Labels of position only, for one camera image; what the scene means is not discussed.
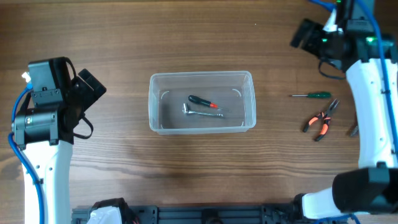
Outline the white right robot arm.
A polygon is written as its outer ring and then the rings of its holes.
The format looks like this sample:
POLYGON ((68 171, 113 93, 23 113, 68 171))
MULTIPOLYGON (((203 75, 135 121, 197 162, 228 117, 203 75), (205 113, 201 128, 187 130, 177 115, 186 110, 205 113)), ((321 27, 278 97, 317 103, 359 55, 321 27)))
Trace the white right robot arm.
POLYGON ((359 128, 358 168, 338 174, 325 190, 297 196, 291 219, 321 223, 396 213, 397 42, 381 32, 373 1, 320 5, 329 11, 328 21, 302 21, 291 46, 337 68, 349 83, 359 128))

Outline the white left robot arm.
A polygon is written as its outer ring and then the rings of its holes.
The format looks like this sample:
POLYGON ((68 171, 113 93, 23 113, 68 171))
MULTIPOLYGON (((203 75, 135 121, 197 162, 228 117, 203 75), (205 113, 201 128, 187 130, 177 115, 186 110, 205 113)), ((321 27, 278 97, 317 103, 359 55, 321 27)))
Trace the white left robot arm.
POLYGON ((9 144, 24 172, 26 223, 70 223, 69 172, 74 132, 85 112, 106 93, 88 70, 67 57, 30 62, 27 85, 12 109, 9 144))

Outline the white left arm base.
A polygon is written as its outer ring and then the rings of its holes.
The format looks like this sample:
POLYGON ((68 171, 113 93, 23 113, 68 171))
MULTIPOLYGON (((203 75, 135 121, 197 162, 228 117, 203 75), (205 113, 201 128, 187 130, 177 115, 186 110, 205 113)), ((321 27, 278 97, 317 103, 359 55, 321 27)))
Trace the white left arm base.
POLYGON ((138 224, 137 215, 123 198, 96 202, 87 224, 138 224))

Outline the clear plastic container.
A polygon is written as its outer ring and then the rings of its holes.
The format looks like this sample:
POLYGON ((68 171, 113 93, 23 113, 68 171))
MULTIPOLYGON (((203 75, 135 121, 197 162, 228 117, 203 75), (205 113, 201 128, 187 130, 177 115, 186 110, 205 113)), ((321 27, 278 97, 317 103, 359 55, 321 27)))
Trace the clear plastic container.
POLYGON ((256 125, 248 71, 156 73, 149 85, 149 126, 163 135, 243 133, 256 125))

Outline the silver L-shaped socket wrench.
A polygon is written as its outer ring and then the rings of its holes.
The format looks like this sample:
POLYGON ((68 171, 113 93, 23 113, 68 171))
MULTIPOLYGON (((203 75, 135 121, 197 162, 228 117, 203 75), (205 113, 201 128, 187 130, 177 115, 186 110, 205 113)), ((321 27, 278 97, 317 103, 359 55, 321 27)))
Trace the silver L-shaped socket wrench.
POLYGON ((199 112, 199 111, 193 111, 190 109, 190 107, 184 103, 183 104, 183 109, 182 109, 184 114, 197 114, 197 115, 203 115, 203 116, 214 116, 214 117, 221 117, 223 118, 223 114, 213 114, 213 113, 204 113, 204 112, 199 112))

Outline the black red screwdriver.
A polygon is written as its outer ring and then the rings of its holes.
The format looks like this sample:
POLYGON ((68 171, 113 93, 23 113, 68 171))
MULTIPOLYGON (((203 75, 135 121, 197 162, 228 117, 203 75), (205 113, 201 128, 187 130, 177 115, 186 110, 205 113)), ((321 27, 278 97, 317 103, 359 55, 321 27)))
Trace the black red screwdriver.
POLYGON ((230 110, 228 110, 226 108, 221 108, 217 104, 212 103, 211 101, 208 101, 208 100, 204 100, 203 98, 200 98, 200 97, 195 96, 195 95, 189 95, 188 96, 188 100, 190 102, 194 103, 194 104, 197 104, 197 105, 202 105, 202 106, 206 106, 208 108, 213 108, 213 109, 216 109, 216 110, 222 110, 222 111, 229 111, 230 112, 230 110))

